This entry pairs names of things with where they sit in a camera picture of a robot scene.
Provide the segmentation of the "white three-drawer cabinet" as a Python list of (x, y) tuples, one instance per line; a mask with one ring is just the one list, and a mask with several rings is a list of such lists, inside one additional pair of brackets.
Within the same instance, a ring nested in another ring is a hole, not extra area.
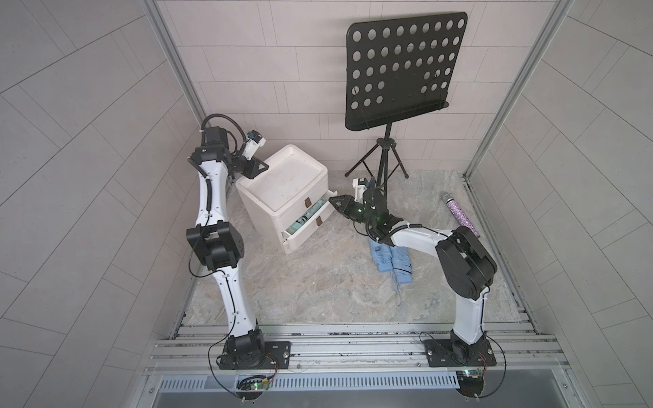
[(285, 229), (275, 226), (266, 207), (272, 189), (284, 181), (310, 183), (317, 178), (328, 177), (328, 169), (293, 144), (284, 146), (265, 162), (269, 165), (266, 172), (252, 180), (240, 178), (236, 182), (236, 188), (256, 231), (283, 251), (282, 231)]

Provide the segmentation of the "white top drawer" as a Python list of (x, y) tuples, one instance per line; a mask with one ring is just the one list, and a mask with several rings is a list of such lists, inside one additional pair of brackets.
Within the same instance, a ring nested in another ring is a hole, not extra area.
[(328, 177), (310, 183), (298, 180), (277, 184), (266, 201), (267, 212), (275, 226), (286, 229), (304, 215), (328, 190)]

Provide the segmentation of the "mint green umbrella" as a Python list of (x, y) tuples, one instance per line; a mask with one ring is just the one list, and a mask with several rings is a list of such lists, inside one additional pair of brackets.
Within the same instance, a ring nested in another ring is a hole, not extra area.
[(286, 232), (289, 235), (295, 234), (300, 228), (303, 227), (304, 224), (308, 222), (310, 218), (312, 218), (325, 205), (325, 203), (326, 201), (324, 199), (318, 200), (317, 203), (311, 206), (300, 218), (295, 220), (286, 229)]

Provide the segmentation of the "white bottom drawer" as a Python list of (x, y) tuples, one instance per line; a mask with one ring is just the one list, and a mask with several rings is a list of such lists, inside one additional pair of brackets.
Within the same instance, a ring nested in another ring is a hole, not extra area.
[(317, 216), (309, 219), (295, 234), (285, 239), (282, 244), (282, 249), (286, 254), (292, 253), (299, 249), (306, 241), (313, 236), (316, 231), (324, 224), (322, 216)]

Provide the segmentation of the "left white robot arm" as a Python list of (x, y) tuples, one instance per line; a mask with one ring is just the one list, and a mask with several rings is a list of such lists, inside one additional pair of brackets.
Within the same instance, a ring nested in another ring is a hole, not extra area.
[(200, 180), (200, 206), (186, 239), (207, 272), (191, 274), (198, 279), (216, 280), (229, 326), (221, 341), (221, 355), (209, 363), (221, 370), (256, 369), (267, 360), (265, 340), (241, 288), (239, 263), (245, 256), (245, 246), (229, 221), (226, 202), (236, 175), (253, 180), (269, 169), (255, 156), (265, 145), (265, 138), (255, 130), (244, 132), (234, 119), (220, 113), (202, 120), (200, 134), (200, 146), (187, 158)]

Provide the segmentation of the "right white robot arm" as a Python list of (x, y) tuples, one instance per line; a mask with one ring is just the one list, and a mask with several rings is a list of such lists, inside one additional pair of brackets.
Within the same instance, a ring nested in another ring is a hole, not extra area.
[(484, 329), (487, 295), (497, 264), (472, 229), (461, 225), (437, 231), (390, 214), (387, 199), (374, 180), (355, 181), (355, 195), (329, 199), (335, 210), (366, 228), (380, 244), (411, 248), (440, 261), (450, 289), (456, 294), (456, 315), (450, 338), (420, 338), (430, 367), (494, 367), (491, 340)]

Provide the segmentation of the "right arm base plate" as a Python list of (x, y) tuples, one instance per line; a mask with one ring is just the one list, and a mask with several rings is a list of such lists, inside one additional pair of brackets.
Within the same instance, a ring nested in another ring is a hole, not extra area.
[(497, 359), (487, 338), (469, 345), (458, 338), (423, 339), (429, 367), (495, 367)]

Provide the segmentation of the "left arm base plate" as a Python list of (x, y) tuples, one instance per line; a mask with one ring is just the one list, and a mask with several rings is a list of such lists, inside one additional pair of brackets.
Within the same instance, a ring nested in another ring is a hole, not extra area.
[(230, 342), (216, 363), (220, 370), (285, 370), (289, 367), (291, 346), (290, 342)]

